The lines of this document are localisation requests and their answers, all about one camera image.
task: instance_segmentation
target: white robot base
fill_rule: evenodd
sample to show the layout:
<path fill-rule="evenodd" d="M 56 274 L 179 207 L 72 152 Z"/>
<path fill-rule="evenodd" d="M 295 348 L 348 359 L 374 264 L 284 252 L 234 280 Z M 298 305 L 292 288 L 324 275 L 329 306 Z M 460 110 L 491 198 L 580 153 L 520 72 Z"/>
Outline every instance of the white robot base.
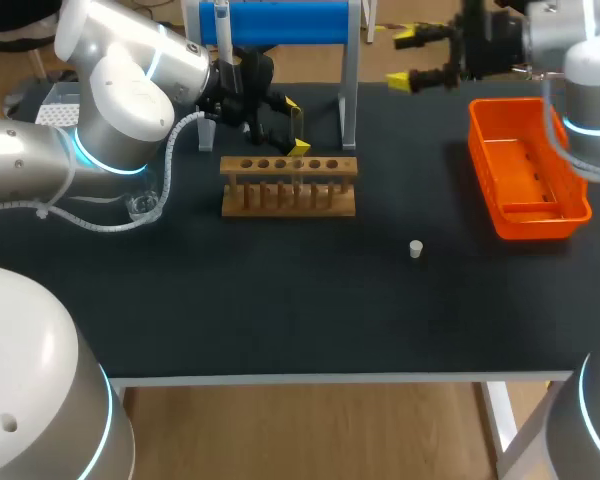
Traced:
<path fill-rule="evenodd" d="M 0 269 L 0 480 L 127 480 L 131 423 L 71 316 Z"/>

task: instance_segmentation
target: wooden test tube rack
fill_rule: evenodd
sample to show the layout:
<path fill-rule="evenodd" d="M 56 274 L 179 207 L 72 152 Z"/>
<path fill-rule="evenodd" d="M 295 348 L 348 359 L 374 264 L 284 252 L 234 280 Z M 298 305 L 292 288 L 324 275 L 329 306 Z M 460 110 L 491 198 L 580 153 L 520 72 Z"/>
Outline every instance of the wooden test tube rack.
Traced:
<path fill-rule="evenodd" d="M 222 157 L 220 173 L 229 178 L 222 201 L 225 217 L 356 214 L 355 157 Z"/>

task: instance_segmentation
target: orange plastic tray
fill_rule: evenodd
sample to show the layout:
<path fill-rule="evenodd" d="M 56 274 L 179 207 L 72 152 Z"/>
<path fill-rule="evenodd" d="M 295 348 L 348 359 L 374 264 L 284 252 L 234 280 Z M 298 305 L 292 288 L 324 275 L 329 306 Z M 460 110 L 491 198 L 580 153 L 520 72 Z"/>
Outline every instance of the orange plastic tray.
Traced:
<path fill-rule="evenodd" d="M 541 98 L 474 100 L 469 112 L 471 158 L 500 237 L 567 238 L 589 221 L 587 182 L 551 148 Z M 555 112 L 553 123 L 566 145 Z"/>

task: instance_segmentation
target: white coiled cable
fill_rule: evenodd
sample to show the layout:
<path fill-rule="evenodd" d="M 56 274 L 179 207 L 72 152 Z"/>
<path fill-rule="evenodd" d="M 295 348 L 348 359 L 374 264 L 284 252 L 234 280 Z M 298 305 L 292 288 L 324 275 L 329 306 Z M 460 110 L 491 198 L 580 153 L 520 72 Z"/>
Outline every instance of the white coiled cable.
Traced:
<path fill-rule="evenodd" d="M 63 139 L 67 145 L 69 150 L 69 172 L 67 173 L 67 178 L 63 183 L 58 193 L 54 195 L 54 197 L 49 200 L 49 202 L 38 202 L 38 201 L 16 201 L 16 202 L 5 202 L 0 203 L 0 210 L 10 209 L 10 208 L 33 208 L 36 210 L 36 214 L 40 218 L 46 218 L 47 213 L 51 212 L 65 220 L 82 227 L 86 230 L 91 230 L 92 232 L 98 233 L 117 233 L 117 232 L 125 232 L 127 230 L 132 230 L 141 225 L 145 225 L 147 223 L 154 222 L 157 220 L 160 215 L 162 215 L 162 209 L 167 203 L 167 199 L 169 198 L 169 191 L 171 190 L 171 158 L 173 156 L 173 146 L 176 143 L 176 138 L 178 134 L 182 131 L 182 129 L 191 122 L 198 121 L 200 118 L 204 117 L 203 112 L 195 112 L 190 115 L 187 115 L 182 120 L 180 120 L 173 130 L 171 130 L 171 134 L 169 135 L 169 139 L 167 140 L 167 149 L 164 154 L 164 182 L 162 186 L 162 194 L 156 203 L 156 206 L 150 211 L 140 217 L 138 220 L 135 220 L 130 223 L 126 223 L 124 225 L 96 225 L 94 223 L 87 222 L 86 220 L 82 220 L 79 217 L 54 206 L 54 204 L 65 194 L 71 182 L 73 181 L 73 177 L 75 175 L 75 152 L 73 151 L 73 146 L 71 142 L 71 138 L 64 130 L 60 128 L 56 128 L 60 134 L 63 136 Z"/>

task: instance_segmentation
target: black table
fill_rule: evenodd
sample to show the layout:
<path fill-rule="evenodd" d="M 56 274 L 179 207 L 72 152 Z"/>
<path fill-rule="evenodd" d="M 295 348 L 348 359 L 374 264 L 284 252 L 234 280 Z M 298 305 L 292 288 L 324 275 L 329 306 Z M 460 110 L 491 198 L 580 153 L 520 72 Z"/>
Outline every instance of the black table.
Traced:
<path fill-rule="evenodd" d="M 349 154 L 336 86 L 284 88 L 305 107 L 312 153 Z M 600 342 L 600 186 L 591 223 L 570 240 L 507 243 L 466 146 L 473 98 L 537 93 L 361 85 L 350 219 L 222 218 L 220 156 L 275 152 L 219 128 L 216 150 L 198 153 L 191 127 L 157 224 L 103 235 L 3 211 L 0 267 L 55 294 L 114 378 L 571 370 Z M 417 261 L 413 239 L 424 243 Z"/>

